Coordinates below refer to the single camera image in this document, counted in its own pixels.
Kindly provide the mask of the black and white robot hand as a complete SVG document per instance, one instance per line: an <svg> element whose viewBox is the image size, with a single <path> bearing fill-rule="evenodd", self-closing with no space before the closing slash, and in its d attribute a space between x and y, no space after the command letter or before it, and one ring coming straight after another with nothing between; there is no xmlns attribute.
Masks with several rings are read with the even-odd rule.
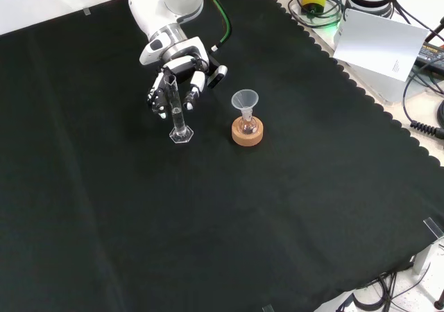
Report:
<svg viewBox="0 0 444 312"><path fill-rule="evenodd" d="M190 80L190 90L184 101L185 109L191 111L206 87L210 71L210 61L199 37L176 43L170 48L166 47L166 43L166 40L153 40L145 46L139 58L142 65L163 61L147 94L147 103L161 119L168 117L167 83L172 77L178 84Z"/></svg>

